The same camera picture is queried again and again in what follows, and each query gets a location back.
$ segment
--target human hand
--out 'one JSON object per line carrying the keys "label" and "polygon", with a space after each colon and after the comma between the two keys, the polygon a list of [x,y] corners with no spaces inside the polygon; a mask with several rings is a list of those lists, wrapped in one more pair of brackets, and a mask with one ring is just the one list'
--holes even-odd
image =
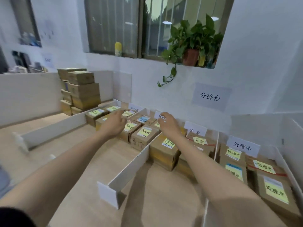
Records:
{"label": "human hand", "polygon": [[120,134],[126,124],[126,118],[121,118],[124,111],[115,111],[110,116],[104,124],[102,124],[99,132],[105,134],[109,139]]}
{"label": "human hand", "polygon": [[170,141],[173,143],[176,142],[176,140],[183,136],[177,120],[167,112],[162,112],[161,115],[166,118],[165,122],[164,119],[158,119],[162,132]]}

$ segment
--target person's right arm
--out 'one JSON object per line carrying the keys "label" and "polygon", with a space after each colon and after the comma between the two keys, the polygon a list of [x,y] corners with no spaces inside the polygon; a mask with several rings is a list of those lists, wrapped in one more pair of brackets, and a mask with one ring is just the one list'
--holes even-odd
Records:
{"label": "person's right arm", "polygon": [[263,200],[242,181],[199,151],[180,132],[169,113],[159,119],[162,132],[184,154],[206,197],[227,227],[286,227]]}

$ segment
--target window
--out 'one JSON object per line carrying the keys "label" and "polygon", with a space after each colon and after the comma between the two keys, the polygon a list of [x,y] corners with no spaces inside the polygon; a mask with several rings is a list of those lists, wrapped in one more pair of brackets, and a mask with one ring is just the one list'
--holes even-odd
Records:
{"label": "window", "polygon": [[41,46],[38,29],[34,13],[32,10],[32,4],[30,0],[10,0],[11,5],[16,17],[17,25],[21,34],[21,38],[24,40],[22,44],[32,44]]}
{"label": "window", "polygon": [[216,34],[224,34],[233,1],[85,0],[90,51],[114,55],[115,42],[120,42],[122,56],[163,60],[172,26],[182,20],[205,25],[208,14]]}

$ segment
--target human arm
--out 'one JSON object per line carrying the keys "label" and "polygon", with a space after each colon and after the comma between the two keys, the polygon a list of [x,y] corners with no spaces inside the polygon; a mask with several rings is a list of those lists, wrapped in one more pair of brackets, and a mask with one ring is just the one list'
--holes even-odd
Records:
{"label": "human arm", "polygon": [[279,217],[243,182],[199,151],[180,132],[176,119],[164,112],[158,119],[162,132],[184,154],[206,197],[227,227],[284,227]]}
{"label": "human arm", "polygon": [[114,112],[92,137],[35,171],[0,200],[2,207],[24,211],[37,225],[47,226],[97,150],[125,127],[123,111]]}

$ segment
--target yellow bottle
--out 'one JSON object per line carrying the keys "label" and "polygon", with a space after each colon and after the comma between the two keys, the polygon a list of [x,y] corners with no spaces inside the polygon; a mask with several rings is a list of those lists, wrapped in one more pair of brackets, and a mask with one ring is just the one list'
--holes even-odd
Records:
{"label": "yellow bottle", "polygon": [[115,43],[115,56],[117,57],[122,56],[122,44],[120,42]]}

